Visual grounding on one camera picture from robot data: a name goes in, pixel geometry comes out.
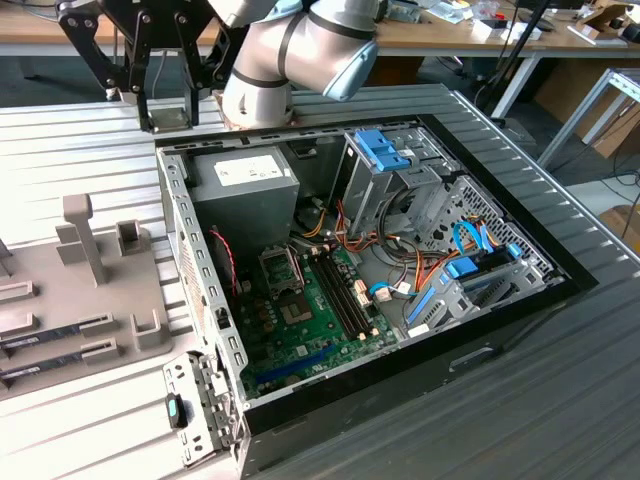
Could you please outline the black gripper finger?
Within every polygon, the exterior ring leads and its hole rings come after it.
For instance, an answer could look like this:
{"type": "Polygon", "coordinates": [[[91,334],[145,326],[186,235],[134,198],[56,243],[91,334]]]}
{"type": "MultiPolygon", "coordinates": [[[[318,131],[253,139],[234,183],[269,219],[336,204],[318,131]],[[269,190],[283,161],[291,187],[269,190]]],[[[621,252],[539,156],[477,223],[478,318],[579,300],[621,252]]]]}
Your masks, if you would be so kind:
{"type": "Polygon", "coordinates": [[[185,110],[191,126],[199,124],[200,92],[225,82],[233,66],[232,39],[225,27],[218,29],[210,54],[202,60],[196,34],[190,27],[178,27],[178,38],[185,71],[185,110]]]}
{"type": "Polygon", "coordinates": [[[145,93],[145,77],[151,53],[152,15],[148,8],[134,1],[57,1],[55,11],[59,26],[99,84],[134,95],[140,129],[152,130],[145,93]],[[95,40],[99,17],[109,18],[125,39],[125,60],[112,61],[95,40]]]}

